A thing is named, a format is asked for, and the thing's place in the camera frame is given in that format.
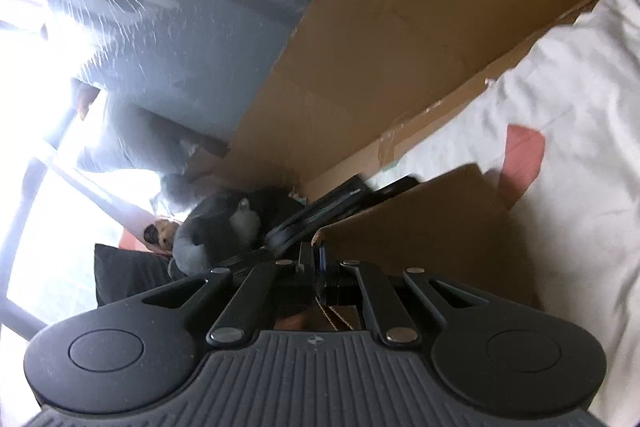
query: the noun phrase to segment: white fabric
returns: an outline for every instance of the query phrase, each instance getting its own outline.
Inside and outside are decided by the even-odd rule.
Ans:
[[[540,131],[540,175],[511,214],[545,310],[591,331],[607,377],[590,408],[640,422],[640,0],[601,0],[542,37],[458,117],[377,174],[433,178],[504,161],[508,124]]]

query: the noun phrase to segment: brown cardboard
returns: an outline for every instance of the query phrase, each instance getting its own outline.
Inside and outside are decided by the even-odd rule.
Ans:
[[[336,166],[377,169],[400,136],[432,132],[477,96],[488,64],[511,64],[527,36],[584,2],[314,0],[217,168],[254,182],[293,176],[314,196]],[[265,177],[260,164],[275,171]]]
[[[547,28],[534,32],[503,56],[494,60],[443,100],[436,102],[413,118],[386,130],[375,142],[323,172],[318,178],[300,186],[299,193],[309,200],[317,200],[355,174],[361,173],[364,177],[371,177],[385,165],[399,160],[404,153],[456,117],[476,96],[480,95],[486,89],[487,79],[497,78],[506,70],[515,67],[529,53],[533,44],[550,28],[556,25],[572,24],[580,13],[593,9],[597,1],[582,1]]]
[[[229,151],[224,159],[198,149],[189,162],[186,177],[201,186],[204,194],[219,185],[251,191],[269,185],[294,187],[298,183],[295,172],[238,149]]]
[[[409,266],[530,305],[531,265],[509,211],[476,165],[464,165],[318,230],[335,259]]]

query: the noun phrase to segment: gray plastic wrap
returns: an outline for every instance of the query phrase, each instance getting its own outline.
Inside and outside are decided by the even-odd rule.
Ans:
[[[311,0],[47,0],[85,82],[227,140]]]
[[[89,111],[87,123],[92,120],[99,132],[77,161],[78,168],[87,172],[141,169],[183,174],[200,145],[196,133],[104,92]]]

